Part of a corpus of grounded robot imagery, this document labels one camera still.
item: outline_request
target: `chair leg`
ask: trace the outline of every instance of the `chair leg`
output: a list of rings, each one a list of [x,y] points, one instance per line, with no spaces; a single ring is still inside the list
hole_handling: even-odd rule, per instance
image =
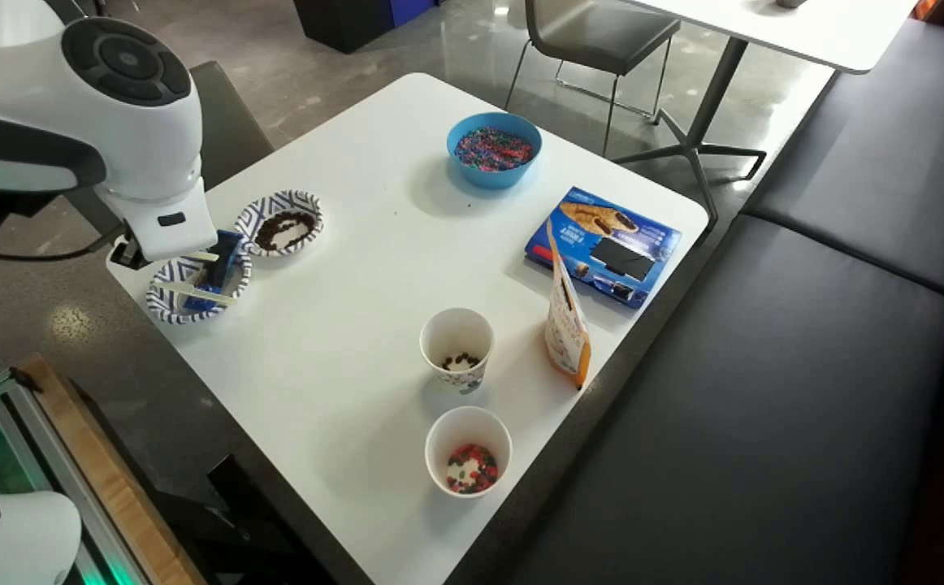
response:
[[[613,126],[613,106],[617,104],[617,83],[620,83],[620,76],[613,77],[613,95],[609,96],[609,118],[605,121],[605,141],[602,143],[602,156],[609,149],[609,127]]]
[[[519,79],[519,70],[523,67],[523,59],[526,59],[526,49],[529,49],[532,40],[527,40],[526,44],[523,45],[523,52],[519,55],[519,64],[516,66],[516,74],[512,76],[512,86],[509,88],[509,96],[504,100],[504,109],[509,109],[509,103],[512,102],[512,92],[516,90],[516,80]]]
[[[662,90],[664,90],[664,77],[666,77],[666,62],[668,62],[668,58],[670,56],[670,42],[671,41],[673,41],[673,37],[668,38],[668,48],[666,48],[666,50],[664,51],[664,66],[660,70],[660,81],[658,85],[656,86],[656,100],[653,101],[653,115],[650,121],[650,124],[652,124],[653,126],[656,126],[658,125],[658,123],[660,123],[660,116],[659,116],[660,93],[662,93]]]

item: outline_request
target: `metal table base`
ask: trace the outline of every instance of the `metal table base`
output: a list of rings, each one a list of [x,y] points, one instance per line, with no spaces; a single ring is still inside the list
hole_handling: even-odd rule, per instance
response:
[[[721,99],[725,96],[732,82],[732,76],[735,75],[740,60],[743,59],[743,52],[747,51],[747,42],[742,38],[729,38],[725,45],[725,52],[721,53],[721,60],[717,62],[717,69],[714,71],[714,77],[710,79],[710,85],[707,86],[707,92],[703,95],[703,101],[699,103],[699,110],[695,112],[695,119],[692,120],[692,126],[688,132],[682,130],[681,126],[675,122],[675,119],[661,108],[658,111],[657,121],[662,119],[670,128],[670,132],[678,139],[676,145],[666,145],[657,149],[631,156],[621,156],[613,159],[614,163],[637,163],[640,160],[654,160],[666,158],[668,156],[684,156],[692,165],[692,173],[695,174],[695,180],[699,182],[699,188],[703,190],[703,203],[707,208],[707,216],[710,221],[707,223],[707,231],[713,229],[714,223],[717,223],[717,207],[714,205],[714,197],[710,193],[710,185],[707,184],[706,174],[703,172],[703,164],[699,161],[701,154],[717,154],[725,156],[756,156],[757,162],[751,167],[750,173],[747,173],[742,180],[749,181],[754,178],[757,171],[764,163],[765,156],[768,153],[762,149],[734,147],[734,145],[716,145],[703,141],[707,130],[710,129],[710,123],[714,121],[714,115],[717,114],[717,108],[721,104]]]

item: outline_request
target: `paper cup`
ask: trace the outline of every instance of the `paper cup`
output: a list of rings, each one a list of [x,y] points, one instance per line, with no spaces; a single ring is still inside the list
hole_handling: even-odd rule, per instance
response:
[[[450,455],[465,444],[487,448],[497,462],[497,482],[482,492],[457,493],[447,486],[447,462]],[[435,420],[425,437],[425,466],[432,481],[447,495],[471,500],[486,496],[504,477],[512,461],[512,436],[497,415],[478,406],[458,406]]]
[[[421,329],[421,355],[439,379],[467,395],[483,384],[494,330],[481,314],[453,308],[435,314]]]

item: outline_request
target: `white table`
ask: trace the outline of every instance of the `white table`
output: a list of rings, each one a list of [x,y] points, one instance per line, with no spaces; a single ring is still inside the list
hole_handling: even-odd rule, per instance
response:
[[[614,159],[615,163],[622,164],[675,155],[686,157],[699,188],[703,190],[707,214],[710,215],[709,227],[717,221],[717,208],[699,156],[757,157],[754,167],[743,177],[747,180],[754,177],[766,156],[761,149],[713,145],[704,141],[747,45],[755,43],[847,73],[864,74],[877,65],[902,22],[916,7],[916,0],[808,0],[795,10],[781,7],[776,0],[622,1],[649,11],[677,16],[731,37],[699,103],[690,130],[684,131],[668,112],[659,111],[659,119],[666,122],[679,144]]]
[[[543,131],[516,188],[471,188],[450,167],[446,134],[495,109],[408,75],[217,186],[208,193],[217,226],[255,197],[295,188],[321,197],[326,227],[297,258],[257,262],[241,303],[218,318],[158,323],[379,584],[443,582],[581,396],[547,363],[551,276],[523,254],[566,190],[682,232],[657,289],[707,222],[691,200]],[[160,264],[108,270],[144,304]],[[642,311],[580,293],[590,379]],[[451,306],[482,312],[495,329],[486,382],[469,396],[436,388],[418,349],[421,326]],[[490,409],[512,432],[508,473],[479,500],[445,495],[425,470],[428,428],[460,404]]]

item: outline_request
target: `food bag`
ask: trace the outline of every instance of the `food bag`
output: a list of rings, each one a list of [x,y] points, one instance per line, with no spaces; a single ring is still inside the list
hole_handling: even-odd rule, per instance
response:
[[[584,311],[580,308],[573,281],[565,262],[558,254],[558,245],[551,232],[551,219],[548,219],[548,241],[551,244],[552,274],[551,303],[548,307],[548,322],[545,323],[543,339],[548,345],[548,357],[562,373],[568,375],[583,388],[587,380],[587,363],[591,360],[591,341],[587,338],[584,326]]]

